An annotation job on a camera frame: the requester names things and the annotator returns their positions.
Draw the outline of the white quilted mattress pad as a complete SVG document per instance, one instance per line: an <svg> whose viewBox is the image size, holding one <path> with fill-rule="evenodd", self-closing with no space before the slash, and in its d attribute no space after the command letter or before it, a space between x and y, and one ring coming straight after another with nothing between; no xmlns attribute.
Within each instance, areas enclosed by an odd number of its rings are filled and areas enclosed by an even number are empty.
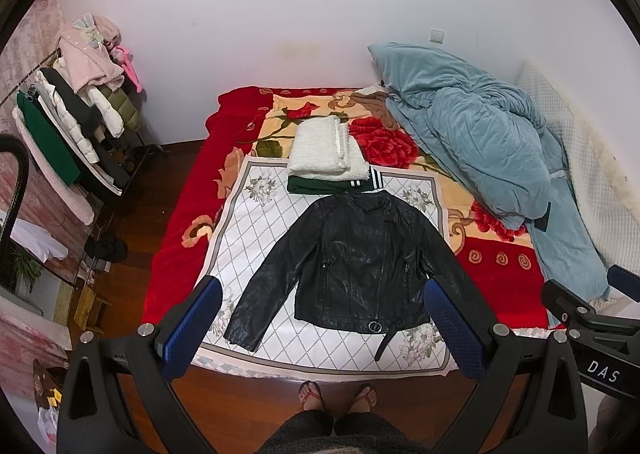
<svg viewBox="0 0 640 454"><path fill-rule="evenodd" d="M594 129L530 62L518 77L544 114L568 161L568 177L586 230L606 267L639 272L639 196Z"/></svg>

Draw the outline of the white diamond pattern sheet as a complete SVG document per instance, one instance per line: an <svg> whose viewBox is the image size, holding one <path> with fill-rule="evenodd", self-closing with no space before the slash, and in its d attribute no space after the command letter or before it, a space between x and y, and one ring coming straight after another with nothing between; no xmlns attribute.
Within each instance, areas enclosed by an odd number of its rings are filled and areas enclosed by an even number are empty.
<svg viewBox="0 0 640 454"><path fill-rule="evenodd" d="M310 377L322 382L445 376L454 370L456 363L432 323L398 333L375 361L377 336L297 321L292 299L274 317L257 351L247 352L224 339L250 277L274 243L314 202L314 196L289 193L287 179L283 159L248 156L243 160L201 270L203 276L213 275L221 282L222 302L193 365L248 378Z"/></svg>

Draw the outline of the white wall socket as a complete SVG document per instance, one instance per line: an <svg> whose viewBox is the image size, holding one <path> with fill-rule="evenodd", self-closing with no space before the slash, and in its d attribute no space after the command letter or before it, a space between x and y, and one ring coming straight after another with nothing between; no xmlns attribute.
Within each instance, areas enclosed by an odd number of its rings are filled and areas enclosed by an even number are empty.
<svg viewBox="0 0 640 454"><path fill-rule="evenodd" d="M438 29L432 29L430 32L430 42L435 44L442 44L444 42L445 32Z"/></svg>

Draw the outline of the clothes rack with garments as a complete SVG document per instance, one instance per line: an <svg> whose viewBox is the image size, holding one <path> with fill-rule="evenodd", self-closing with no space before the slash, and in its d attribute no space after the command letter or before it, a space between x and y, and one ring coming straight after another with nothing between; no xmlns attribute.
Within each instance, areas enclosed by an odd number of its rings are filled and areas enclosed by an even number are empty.
<svg viewBox="0 0 640 454"><path fill-rule="evenodd" d="M37 169L85 226L122 199L160 145L144 138L134 84L112 59L113 21L85 14L55 33L53 48L17 85L12 116Z"/></svg>

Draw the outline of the blue-grey duvet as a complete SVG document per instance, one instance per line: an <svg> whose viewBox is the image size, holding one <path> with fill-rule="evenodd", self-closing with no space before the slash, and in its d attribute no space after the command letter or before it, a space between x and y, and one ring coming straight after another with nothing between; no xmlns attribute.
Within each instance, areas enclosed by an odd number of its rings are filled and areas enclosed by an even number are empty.
<svg viewBox="0 0 640 454"><path fill-rule="evenodd" d="M401 128L506 229L527 229L544 278L587 302L605 297L565 151L533 99L440 48L387 42L369 53Z"/></svg>

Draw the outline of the pink plastic hanger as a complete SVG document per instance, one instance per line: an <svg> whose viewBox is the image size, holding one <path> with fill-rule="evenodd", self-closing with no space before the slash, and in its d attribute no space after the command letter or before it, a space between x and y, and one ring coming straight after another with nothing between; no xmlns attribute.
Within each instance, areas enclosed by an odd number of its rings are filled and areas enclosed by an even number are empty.
<svg viewBox="0 0 640 454"><path fill-rule="evenodd" d="M141 84L140 79L134 70L134 64L132 61L134 58L132 57L132 53L130 50L127 50L126 47L122 45L115 45L111 50L112 59L116 62L117 65L122 67L126 77L134 84L134 89L138 94L141 94L143 91L143 86Z"/></svg>

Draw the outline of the red floral blanket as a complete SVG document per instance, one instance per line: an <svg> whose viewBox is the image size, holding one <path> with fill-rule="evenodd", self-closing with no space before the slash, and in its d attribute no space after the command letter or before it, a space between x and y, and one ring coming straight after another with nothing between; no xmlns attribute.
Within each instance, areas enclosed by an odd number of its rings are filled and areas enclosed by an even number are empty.
<svg viewBox="0 0 640 454"><path fill-rule="evenodd" d="M191 291L226 199L248 156L288 157L299 123L335 115L349 125L372 165L434 172L448 212L452 250L499 322L544 328L544 277L526 229L507 229L460 184L446 177L384 105L381 92L351 88L236 88L218 98L208 132L154 255L142 317L156 323Z"/></svg>

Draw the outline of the person's left foot in sandal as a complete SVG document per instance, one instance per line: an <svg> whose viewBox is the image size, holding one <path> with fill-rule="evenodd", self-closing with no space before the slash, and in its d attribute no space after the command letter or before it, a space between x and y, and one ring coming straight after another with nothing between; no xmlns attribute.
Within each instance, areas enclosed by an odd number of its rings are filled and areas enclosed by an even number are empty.
<svg viewBox="0 0 640 454"><path fill-rule="evenodd" d="M326 409L326 403L324 403L317 382L303 382L298 389L298 400L303 412L324 411Z"/></svg>

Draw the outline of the white fluffy folded garment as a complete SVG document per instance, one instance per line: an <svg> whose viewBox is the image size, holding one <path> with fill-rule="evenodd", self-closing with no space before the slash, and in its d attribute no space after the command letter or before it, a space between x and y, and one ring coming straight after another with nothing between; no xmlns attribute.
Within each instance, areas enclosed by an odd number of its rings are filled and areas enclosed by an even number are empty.
<svg viewBox="0 0 640 454"><path fill-rule="evenodd" d="M370 165L349 127L339 117L311 118L296 130L288 155L288 173L303 179L331 182L370 177Z"/></svg>

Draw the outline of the green folded striped-cuff garment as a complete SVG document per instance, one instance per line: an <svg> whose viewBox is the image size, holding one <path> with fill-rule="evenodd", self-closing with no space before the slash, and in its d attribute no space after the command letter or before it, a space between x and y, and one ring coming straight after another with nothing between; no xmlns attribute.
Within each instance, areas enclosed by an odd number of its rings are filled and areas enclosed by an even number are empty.
<svg viewBox="0 0 640 454"><path fill-rule="evenodd" d="M286 189L298 195L334 195L342 192L372 192L384 187L382 174L371 168L365 180L327 181L290 175Z"/></svg>

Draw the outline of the person's foot in sandal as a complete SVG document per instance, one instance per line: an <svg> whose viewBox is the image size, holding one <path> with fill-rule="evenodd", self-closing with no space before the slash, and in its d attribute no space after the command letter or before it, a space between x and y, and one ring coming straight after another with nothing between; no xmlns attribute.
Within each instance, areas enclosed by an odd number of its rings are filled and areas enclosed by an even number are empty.
<svg viewBox="0 0 640 454"><path fill-rule="evenodd" d="M357 394L348 412L349 414L370 413L376 403L378 403L376 391L371 386L366 385Z"/></svg>
<svg viewBox="0 0 640 454"><path fill-rule="evenodd" d="M298 400L303 412L324 411L326 409L326 403L324 403L317 382L303 382L298 389Z"/></svg>

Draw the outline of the dark shoes on floor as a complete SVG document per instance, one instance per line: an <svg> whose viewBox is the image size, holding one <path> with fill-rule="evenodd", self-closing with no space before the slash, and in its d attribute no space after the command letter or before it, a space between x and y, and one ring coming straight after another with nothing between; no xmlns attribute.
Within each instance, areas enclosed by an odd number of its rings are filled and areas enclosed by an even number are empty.
<svg viewBox="0 0 640 454"><path fill-rule="evenodd" d="M98 238L89 237L84 246L85 253L93 259L107 262L122 262L128 257L128 245L113 232L103 232Z"/></svg>

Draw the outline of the brown bag with yellow items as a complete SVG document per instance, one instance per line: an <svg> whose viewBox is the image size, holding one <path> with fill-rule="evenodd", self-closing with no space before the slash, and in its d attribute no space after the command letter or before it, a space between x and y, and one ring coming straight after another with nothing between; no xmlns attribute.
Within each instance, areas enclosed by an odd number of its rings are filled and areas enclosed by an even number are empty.
<svg viewBox="0 0 640 454"><path fill-rule="evenodd" d="M38 360L32 361L32 381L37 408L57 410L61 406L65 373L65 368L46 368Z"/></svg>

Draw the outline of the person's right foot in sandal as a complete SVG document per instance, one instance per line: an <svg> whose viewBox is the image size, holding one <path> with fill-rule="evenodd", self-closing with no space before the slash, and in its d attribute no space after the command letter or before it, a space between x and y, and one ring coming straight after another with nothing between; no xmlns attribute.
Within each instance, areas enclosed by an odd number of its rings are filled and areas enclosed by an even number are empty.
<svg viewBox="0 0 640 454"><path fill-rule="evenodd" d="M378 403L376 391L371 386L366 385L357 394L348 412L349 414L370 413L376 403Z"/></svg>

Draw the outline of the white cloth on shelf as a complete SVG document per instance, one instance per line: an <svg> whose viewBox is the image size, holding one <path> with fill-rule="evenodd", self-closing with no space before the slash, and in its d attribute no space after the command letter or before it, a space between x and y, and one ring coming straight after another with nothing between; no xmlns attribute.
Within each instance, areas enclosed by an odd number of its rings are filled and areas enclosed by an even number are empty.
<svg viewBox="0 0 640 454"><path fill-rule="evenodd" d="M26 249L40 262L64 260L68 257L68 248L56 240L43 227L17 219L12 227L10 240Z"/></svg>

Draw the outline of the green potted plant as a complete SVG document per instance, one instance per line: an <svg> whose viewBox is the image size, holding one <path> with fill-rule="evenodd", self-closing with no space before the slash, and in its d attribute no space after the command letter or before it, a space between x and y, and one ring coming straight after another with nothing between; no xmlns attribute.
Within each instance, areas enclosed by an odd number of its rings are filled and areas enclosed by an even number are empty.
<svg viewBox="0 0 640 454"><path fill-rule="evenodd" d="M32 292L42 273L42 265L28 251L13 246L10 251L10 266L13 276Z"/></svg>

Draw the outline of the black leather jacket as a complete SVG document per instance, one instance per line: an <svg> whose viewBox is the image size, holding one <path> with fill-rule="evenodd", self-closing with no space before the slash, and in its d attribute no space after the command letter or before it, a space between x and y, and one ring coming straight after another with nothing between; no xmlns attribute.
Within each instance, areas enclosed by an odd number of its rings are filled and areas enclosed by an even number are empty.
<svg viewBox="0 0 640 454"><path fill-rule="evenodd" d="M471 317L491 310L431 221L386 191L314 201L274 244L235 304L224 338L258 349L288 297L317 327L378 335L377 359L396 333L431 316L424 285L442 281Z"/></svg>

